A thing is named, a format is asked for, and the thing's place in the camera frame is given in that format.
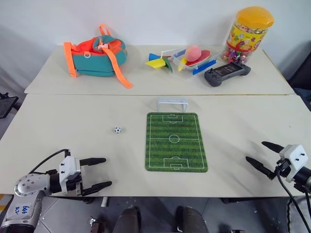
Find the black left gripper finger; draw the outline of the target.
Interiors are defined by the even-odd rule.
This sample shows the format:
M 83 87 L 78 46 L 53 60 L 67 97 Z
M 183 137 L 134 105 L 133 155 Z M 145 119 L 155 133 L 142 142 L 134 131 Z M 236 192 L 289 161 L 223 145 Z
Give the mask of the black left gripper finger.
M 87 189 L 83 189 L 82 188 L 82 196 L 87 196 L 93 193 L 97 193 L 99 191 L 101 191 L 102 189 L 109 187 L 112 185 L 111 181 L 107 181 L 107 182 L 103 182 L 103 183 L 97 183 L 94 184 L 92 187 L 87 188 Z
M 106 162 L 105 158 L 87 158 L 81 160 L 81 166 L 93 166 L 105 162 Z

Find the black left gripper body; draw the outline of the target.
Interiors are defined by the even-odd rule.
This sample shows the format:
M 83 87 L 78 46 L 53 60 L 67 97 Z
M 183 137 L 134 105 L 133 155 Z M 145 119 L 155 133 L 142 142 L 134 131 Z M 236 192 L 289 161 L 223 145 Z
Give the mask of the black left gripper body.
M 82 195 L 82 173 L 79 159 L 70 159 L 66 164 L 66 187 L 68 191 L 76 191 L 76 195 Z

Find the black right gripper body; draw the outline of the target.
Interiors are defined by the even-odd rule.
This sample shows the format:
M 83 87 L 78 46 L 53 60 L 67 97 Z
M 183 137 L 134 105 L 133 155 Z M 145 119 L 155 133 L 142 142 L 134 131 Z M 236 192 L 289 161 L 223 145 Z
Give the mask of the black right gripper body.
M 291 163 L 288 159 L 279 159 L 275 168 L 276 176 L 279 175 L 280 177 L 287 178 L 291 171 L 290 165 Z

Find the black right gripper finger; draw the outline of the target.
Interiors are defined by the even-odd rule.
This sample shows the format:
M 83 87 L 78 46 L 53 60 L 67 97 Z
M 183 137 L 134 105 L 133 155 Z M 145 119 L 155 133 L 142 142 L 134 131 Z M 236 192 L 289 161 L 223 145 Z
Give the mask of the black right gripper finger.
M 268 149 L 276 152 L 276 153 L 280 153 L 284 147 L 281 146 L 281 145 L 278 145 L 278 144 L 274 144 L 274 143 L 271 143 L 271 142 L 267 142 L 267 141 L 262 141 L 262 144 L 267 147 Z
M 251 158 L 249 156 L 245 157 L 246 161 L 256 170 L 267 176 L 269 179 L 274 179 L 276 177 L 276 173 L 266 168 L 263 163 L 258 160 Z

